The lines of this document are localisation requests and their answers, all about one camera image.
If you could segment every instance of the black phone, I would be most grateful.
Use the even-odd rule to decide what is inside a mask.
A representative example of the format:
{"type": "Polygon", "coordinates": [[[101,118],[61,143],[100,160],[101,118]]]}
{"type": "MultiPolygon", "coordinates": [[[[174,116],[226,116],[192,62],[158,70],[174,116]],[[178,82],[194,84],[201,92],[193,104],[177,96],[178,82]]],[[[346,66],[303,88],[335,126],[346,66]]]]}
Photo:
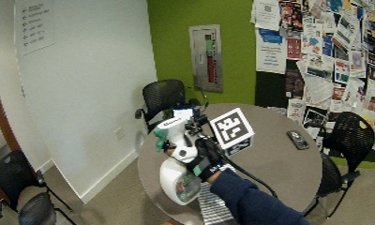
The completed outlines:
{"type": "Polygon", "coordinates": [[[297,130],[289,130],[285,134],[298,150],[309,148],[309,144],[297,130]]]}

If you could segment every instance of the paper sign on wall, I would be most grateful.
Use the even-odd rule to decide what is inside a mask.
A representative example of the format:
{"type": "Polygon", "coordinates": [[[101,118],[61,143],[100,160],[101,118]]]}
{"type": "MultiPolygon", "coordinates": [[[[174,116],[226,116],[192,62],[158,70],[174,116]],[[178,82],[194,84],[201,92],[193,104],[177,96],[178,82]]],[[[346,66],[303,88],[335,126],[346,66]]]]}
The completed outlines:
{"type": "Polygon", "coordinates": [[[17,10],[22,54],[28,54],[53,44],[52,0],[22,1],[17,10]]]}

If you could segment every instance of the black chair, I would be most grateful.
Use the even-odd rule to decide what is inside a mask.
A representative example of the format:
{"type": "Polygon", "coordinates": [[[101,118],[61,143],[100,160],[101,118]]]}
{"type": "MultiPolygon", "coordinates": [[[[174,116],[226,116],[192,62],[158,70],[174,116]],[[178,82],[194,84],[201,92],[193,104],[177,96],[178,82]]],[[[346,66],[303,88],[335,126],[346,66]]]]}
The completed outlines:
{"type": "MultiPolygon", "coordinates": [[[[321,127],[315,124],[305,124],[305,126],[321,127]]],[[[353,112],[341,112],[330,134],[323,134],[321,157],[322,157],[322,180],[315,194],[315,203],[305,212],[305,215],[315,207],[318,198],[331,192],[343,191],[337,205],[327,218],[334,214],[337,207],[345,197],[346,191],[351,186],[354,178],[359,175],[355,171],[359,163],[365,159],[375,143],[375,131],[359,115],[353,112]],[[346,161],[346,174],[339,175],[337,166],[329,157],[323,154],[323,148],[337,151],[342,154],[346,161]]]]}
{"type": "Polygon", "coordinates": [[[17,201],[21,191],[26,187],[45,188],[46,193],[50,193],[68,210],[72,211],[65,202],[49,189],[40,171],[33,171],[22,151],[13,150],[0,159],[0,188],[9,198],[9,202],[0,200],[0,217],[2,205],[6,205],[16,213],[18,213],[17,201]]]}
{"type": "Polygon", "coordinates": [[[54,211],[60,212],[70,224],[74,224],[61,209],[53,207],[46,192],[34,195],[18,212],[20,225],[53,225],[56,222],[54,211]]]}
{"type": "Polygon", "coordinates": [[[142,88],[142,98],[148,107],[148,111],[137,109],[134,118],[140,119],[141,115],[148,127],[148,133],[162,122],[172,117],[172,109],[178,107],[194,107],[200,105],[197,99],[190,99],[185,103],[185,86],[178,80],[161,80],[149,83],[142,88]],[[150,119],[160,112],[164,112],[162,120],[150,122],[150,119]]]}

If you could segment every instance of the navy blue sleeve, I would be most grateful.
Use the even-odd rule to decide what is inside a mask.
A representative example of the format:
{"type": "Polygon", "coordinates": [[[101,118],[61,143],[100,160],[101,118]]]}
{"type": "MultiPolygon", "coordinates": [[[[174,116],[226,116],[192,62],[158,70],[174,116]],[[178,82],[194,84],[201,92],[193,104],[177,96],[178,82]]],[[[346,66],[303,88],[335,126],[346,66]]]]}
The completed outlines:
{"type": "Polygon", "coordinates": [[[209,191],[224,200],[238,224],[309,224],[301,213],[258,190],[230,169],[221,172],[209,191]]]}

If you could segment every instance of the gray table top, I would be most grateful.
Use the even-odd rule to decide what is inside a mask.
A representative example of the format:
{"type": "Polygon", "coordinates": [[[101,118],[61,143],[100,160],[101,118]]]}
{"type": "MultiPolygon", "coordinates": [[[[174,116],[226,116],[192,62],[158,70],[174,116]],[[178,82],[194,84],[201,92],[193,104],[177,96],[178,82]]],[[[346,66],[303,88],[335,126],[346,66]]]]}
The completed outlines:
{"type": "MultiPolygon", "coordinates": [[[[253,129],[253,145],[231,156],[231,161],[273,188],[282,203],[297,211],[309,205],[322,176],[322,162],[315,143],[299,125],[283,115],[253,105],[222,103],[208,105],[208,120],[239,108],[253,129]],[[285,132],[298,130],[309,148],[297,150],[285,132]]],[[[197,200],[176,204],[160,186],[160,166],[168,158],[154,152],[156,138],[148,134],[137,158],[138,177],[144,190],[164,213],[184,224],[204,224],[197,200]]],[[[269,193],[257,184],[259,190],[269,193]]]]}

